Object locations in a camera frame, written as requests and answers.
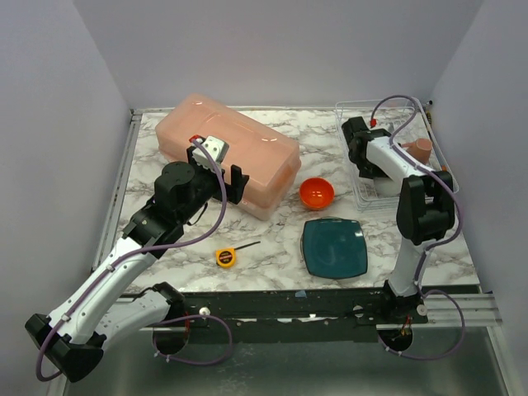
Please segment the teal square plate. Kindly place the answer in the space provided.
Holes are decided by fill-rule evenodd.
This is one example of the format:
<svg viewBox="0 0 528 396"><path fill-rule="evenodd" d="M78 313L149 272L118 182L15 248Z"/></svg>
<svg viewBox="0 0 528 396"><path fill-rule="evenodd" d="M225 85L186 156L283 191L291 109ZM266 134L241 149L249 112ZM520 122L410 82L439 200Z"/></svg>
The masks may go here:
<svg viewBox="0 0 528 396"><path fill-rule="evenodd" d="M368 271L365 236L356 220L329 217L305 222L300 251L311 276L343 280Z"/></svg>

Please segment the white bowl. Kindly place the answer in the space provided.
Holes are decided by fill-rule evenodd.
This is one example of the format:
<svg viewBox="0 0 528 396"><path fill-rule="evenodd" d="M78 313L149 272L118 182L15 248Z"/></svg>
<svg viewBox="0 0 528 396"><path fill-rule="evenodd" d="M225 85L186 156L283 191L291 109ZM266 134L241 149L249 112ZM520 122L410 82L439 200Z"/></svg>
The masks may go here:
<svg viewBox="0 0 528 396"><path fill-rule="evenodd" d="M379 198L392 198L399 196L401 183L393 181L388 177L376 177L373 179L375 193Z"/></svg>

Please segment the black mounting rail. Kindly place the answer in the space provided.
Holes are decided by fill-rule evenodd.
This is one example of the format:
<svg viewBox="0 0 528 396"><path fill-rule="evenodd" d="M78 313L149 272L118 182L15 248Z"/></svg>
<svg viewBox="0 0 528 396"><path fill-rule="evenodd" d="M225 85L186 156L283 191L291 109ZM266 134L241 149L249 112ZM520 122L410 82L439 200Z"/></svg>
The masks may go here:
<svg viewBox="0 0 528 396"><path fill-rule="evenodd" d="M183 318L195 344L377 342L384 325L433 322L432 299L396 298L387 288L180 293L167 282L151 286L165 297L168 318Z"/></svg>

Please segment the pink grey mug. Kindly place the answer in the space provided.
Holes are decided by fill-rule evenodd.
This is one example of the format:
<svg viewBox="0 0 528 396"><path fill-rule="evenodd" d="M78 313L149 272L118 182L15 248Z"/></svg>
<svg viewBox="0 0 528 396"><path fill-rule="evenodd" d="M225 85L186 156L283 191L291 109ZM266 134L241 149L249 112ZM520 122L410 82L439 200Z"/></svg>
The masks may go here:
<svg viewBox="0 0 528 396"><path fill-rule="evenodd" d="M427 165L433 150L432 142L429 139L420 138L413 142L402 144L402 148L416 159L418 162Z"/></svg>

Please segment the pink translucent storage box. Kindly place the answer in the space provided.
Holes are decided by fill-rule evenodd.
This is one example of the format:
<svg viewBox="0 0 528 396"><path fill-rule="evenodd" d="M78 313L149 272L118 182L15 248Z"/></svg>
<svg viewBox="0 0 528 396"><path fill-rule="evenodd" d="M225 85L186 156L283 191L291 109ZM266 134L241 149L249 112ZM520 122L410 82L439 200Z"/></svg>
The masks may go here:
<svg viewBox="0 0 528 396"><path fill-rule="evenodd" d="M241 210L269 220L292 187L301 166L299 144L270 127L199 94L191 94L155 127L159 152L169 162L187 160L191 138L214 136L229 145L222 162L226 181L230 167L241 167L249 181Z"/></svg>

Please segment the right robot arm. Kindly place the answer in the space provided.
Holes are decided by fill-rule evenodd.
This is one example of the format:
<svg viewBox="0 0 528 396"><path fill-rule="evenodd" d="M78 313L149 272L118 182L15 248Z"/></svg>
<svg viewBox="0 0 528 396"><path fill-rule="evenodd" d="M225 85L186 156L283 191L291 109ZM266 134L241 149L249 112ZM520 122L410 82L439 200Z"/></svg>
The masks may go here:
<svg viewBox="0 0 528 396"><path fill-rule="evenodd" d="M342 124L348 158L360 177L399 189L396 223L402 242L384 283L379 313L387 322L411 314L422 302L420 283L434 242L455 225L453 178L434 171L397 147L385 129L370 130L360 116Z"/></svg>

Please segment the yellow tape measure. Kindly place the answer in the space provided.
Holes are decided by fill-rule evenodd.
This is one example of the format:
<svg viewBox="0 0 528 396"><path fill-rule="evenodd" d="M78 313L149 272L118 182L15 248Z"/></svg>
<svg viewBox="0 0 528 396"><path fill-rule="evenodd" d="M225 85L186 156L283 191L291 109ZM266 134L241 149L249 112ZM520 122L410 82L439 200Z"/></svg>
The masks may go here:
<svg viewBox="0 0 528 396"><path fill-rule="evenodd" d="M215 262L216 265L221 268L230 268L232 267L237 260L237 251L245 248L249 248L255 245L258 245L260 241L247 243L239 247L228 247L224 249L219 249L215 251Z"/></svg>

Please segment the orange bowl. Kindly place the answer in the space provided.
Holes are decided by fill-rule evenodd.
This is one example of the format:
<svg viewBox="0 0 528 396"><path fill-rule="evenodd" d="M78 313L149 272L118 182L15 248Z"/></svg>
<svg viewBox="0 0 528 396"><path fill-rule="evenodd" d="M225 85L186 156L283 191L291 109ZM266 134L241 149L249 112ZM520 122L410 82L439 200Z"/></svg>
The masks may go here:
<svg viewBox="0 0 528 396"><path fill-rule="evenodd" d="M330 206L335 198L333 185L324 178L310 177L299 187L299 198L310 210L322 210Z"/></svg>

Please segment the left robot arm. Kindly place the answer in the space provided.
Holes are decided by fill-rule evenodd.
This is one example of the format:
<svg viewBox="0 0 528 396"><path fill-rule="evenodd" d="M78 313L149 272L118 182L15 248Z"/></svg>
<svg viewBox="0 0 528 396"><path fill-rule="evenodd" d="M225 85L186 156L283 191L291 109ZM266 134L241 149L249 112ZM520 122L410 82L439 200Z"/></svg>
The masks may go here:
<svg viewBox="0 0 528 396"><path fill-rule="evenodd" d="M64 375L78 382L100 363L111 344L145 326L182 323L197 317L167 283L146 289L124 309L115 302L127 287L167 251L200 243L221 225L230 203L243 198L248 175L222 162L229 145L213 136L191 138L185 162L169 163L154 182L154 193L123 230L97 269L59 307L35 313L25 329L39 352L35 376L48 382Z"/></svg>

